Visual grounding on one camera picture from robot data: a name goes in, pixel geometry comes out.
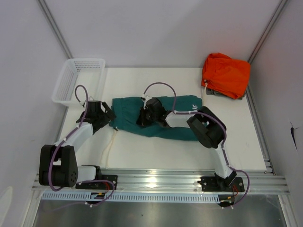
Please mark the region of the teal green shorts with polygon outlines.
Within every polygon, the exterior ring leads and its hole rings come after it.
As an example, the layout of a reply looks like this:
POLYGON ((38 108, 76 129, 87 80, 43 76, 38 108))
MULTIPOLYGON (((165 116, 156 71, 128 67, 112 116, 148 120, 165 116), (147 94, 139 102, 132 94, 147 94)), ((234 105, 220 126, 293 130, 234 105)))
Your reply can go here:
POLYGON ((107 168, 200 169, 206 154, 189 128, 142 126, 139 97, 114 98, 113 136, 101 157, 107 168))

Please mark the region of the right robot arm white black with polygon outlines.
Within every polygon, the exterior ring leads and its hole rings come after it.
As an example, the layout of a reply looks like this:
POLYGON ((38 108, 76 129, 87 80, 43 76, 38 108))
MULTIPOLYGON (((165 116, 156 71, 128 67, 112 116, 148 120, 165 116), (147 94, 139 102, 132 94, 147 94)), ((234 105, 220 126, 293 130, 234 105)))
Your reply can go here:
POLYGON ((155 97, 141 97, 143 107, 137 124, 149 126, 157 123, 163 128, 189 128, 199 143, 212 149, 217 187, 226 191, 233 186, 236 171, 230 167, 224 144, 227 129, 223 122, 207 107, 193 111, 166 110, 160 100, 155 97))

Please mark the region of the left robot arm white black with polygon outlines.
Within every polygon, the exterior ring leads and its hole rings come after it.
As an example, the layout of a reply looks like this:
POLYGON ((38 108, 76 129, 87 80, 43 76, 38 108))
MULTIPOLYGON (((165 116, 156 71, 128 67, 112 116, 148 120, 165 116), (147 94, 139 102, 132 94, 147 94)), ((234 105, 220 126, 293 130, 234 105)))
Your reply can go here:
POLYGON ((77 181, 86 181, 90 188, 98 189, 103 183, 102 176, 97 174, 98 167, 88 165, 78 168, 76 152, 115 118, 106 102, 89 100, 74 129, 56 143, 41 148, 39 184, 58 191, 63 187, 74 187, 77 181))

